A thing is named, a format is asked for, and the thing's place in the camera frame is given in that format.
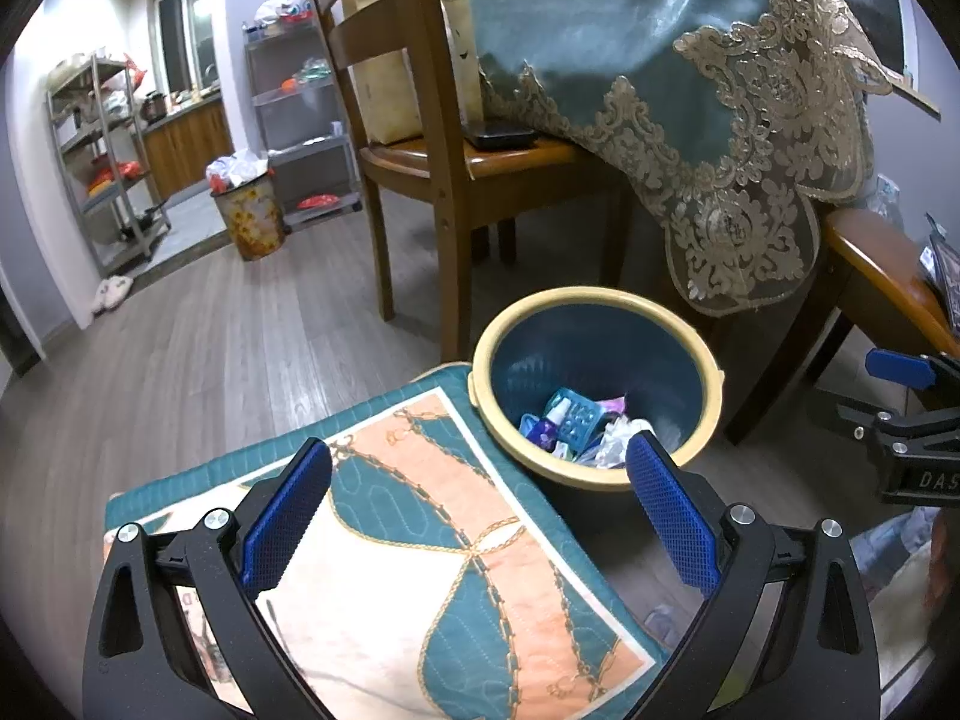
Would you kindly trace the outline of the blue white snack wrapper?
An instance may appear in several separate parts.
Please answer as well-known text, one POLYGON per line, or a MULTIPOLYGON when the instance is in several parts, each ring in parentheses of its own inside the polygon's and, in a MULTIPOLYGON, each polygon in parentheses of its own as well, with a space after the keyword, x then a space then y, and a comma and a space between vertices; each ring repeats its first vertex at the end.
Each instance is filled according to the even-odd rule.
POLYGON ((530 444, 560 460, 590 463, 601 447, 605 428, 626 413, 626 397, 591 400, 562 387, 541 415, 526 413, 519 433, 530 444))

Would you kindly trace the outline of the floral patterned trash can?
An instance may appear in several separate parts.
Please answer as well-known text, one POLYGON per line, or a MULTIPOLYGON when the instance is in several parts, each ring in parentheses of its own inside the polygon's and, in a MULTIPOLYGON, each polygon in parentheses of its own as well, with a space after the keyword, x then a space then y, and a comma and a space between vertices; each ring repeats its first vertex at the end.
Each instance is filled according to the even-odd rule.
POLYGON ((212 161, 205 177, 242 260, 255 262, 280 249, 286 227, 267 158, 240 149, 212 161))

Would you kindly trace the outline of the white crumpled tissue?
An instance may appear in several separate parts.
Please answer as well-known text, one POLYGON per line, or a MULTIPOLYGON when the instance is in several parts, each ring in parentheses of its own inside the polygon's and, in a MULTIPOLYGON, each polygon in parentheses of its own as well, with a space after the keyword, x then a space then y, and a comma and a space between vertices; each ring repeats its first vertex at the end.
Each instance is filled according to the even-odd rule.
POLYGON ((619 416, 608 422, 604 430, 576 457, 578 465, 615 470, 626 463, 626 449, 639 433, 654 434, 654 427, 646 419, 628 419, 619 416))

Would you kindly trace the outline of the wooden chair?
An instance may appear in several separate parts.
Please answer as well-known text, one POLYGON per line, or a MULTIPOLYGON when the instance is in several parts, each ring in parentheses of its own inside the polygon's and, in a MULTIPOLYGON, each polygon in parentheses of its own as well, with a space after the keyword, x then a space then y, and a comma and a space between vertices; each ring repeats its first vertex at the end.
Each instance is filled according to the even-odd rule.
POLYGON ((625 179, 573 143, 542 137, 531 149, 482 153, 462 133, 441 0, 311 0, 347 114, 373 239, 377 307, 394 316, 384 190, 431 206, 438 249, 439 348, 443 361, 470 353, 473 234, 494 226, 501 252, 516 255, 516 220, 526 211, 607 193, 601 282, 622 277, 631 206, 625 179), (378 145, 364 128, 350 71, 404 52, 412 62, 421 137, 378 145))
POLYGON ((794 379, 812 387, 857 328, 878 348, 958 355, 947 310, 921 277, 919 247, 882 216, 840 208, 823 218, 811 289, 770 364, 729 419, 732 444, 747 439, 794 379))

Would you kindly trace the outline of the teal and cream floor mat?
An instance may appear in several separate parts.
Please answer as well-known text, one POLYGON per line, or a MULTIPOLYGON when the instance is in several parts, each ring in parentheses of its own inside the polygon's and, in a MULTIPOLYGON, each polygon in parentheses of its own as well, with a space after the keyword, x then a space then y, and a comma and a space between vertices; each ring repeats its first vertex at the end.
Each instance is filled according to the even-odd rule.
POLYGON ((342 718, 620 718, 667 661, 534 481, 469 371, 314 422, 331 487, 257 610, 342 718))

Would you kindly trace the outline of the blue bin with yellow rim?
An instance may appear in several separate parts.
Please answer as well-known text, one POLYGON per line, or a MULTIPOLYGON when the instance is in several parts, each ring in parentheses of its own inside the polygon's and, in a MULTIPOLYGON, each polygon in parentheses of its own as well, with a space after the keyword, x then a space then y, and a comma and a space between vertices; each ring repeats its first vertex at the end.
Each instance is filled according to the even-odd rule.
POLYGON ((623 395, 677 465, 719 424, 724 374, 697 330, 651 299, 599 286, 530 294, 494 317, 473 351, 470 401, 487 431, 532 473, 568 488, 624 493, 623 468, 562 460, 519 433, 519 419, 566 387, 590 400, 623 395))

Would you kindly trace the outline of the white slippers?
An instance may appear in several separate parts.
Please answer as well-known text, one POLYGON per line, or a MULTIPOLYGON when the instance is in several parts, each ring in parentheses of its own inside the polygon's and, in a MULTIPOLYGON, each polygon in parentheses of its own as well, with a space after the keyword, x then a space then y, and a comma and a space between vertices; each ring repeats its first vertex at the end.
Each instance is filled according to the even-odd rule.
POLYGON ((114 275, 106 278, 99 283, 96 293, 94 293, 91 312, 95 316, 116 310, 127 298, 133 288, 133 280, 130 277, 114 275))

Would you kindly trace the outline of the teal lace tablecloth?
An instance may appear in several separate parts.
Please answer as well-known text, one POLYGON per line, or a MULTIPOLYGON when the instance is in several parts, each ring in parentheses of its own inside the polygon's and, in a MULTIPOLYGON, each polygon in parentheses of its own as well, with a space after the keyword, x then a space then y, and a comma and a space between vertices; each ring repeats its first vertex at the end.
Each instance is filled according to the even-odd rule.
POLYGON ((675 288, 722 317, 789 298, 818 212, 874 182, 895 88, 846 0, 473 0, 491 114, 623 174, 675 288))

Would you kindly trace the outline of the wooden kitchen cabinet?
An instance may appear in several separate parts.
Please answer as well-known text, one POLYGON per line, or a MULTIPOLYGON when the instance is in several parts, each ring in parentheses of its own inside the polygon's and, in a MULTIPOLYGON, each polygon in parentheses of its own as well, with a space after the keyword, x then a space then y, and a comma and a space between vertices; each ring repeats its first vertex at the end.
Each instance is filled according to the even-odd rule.
POLYGON ((149 169, 163 200, 205 179, 212 161, 233 151, 220 96, 178 110, 143 132, 149 169))

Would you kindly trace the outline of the grey rolling shelf unit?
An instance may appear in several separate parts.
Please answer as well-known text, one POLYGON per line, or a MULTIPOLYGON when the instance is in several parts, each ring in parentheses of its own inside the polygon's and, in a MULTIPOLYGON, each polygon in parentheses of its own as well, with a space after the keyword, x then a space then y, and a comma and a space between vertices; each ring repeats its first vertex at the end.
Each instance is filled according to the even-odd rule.
POLYGON ((313 5, 265 0, 242 34, 260 151, 286 226, 358 211, 355 155, 313 5))

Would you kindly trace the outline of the black phone on chair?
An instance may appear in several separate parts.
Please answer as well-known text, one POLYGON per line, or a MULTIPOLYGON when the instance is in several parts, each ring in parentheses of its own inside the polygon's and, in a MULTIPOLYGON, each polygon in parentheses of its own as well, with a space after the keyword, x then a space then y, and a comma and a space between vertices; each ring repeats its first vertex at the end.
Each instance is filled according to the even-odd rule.
POLYGON ((531 149, 539 137, 537 130, 505 119, 469 122, 462 127, 462 133, 467 142, 482 153, 531 149))

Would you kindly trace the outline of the grey metal shelf rack left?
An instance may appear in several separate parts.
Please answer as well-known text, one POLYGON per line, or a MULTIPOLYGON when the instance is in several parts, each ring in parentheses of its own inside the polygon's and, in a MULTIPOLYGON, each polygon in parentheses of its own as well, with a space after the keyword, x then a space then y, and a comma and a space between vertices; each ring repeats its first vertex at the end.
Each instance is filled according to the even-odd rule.
POLYGON ((68 204, 99 275, 153 259, 171 223, 146 154, 132 68, 76 55, 49 73, 44 107, 68 204))

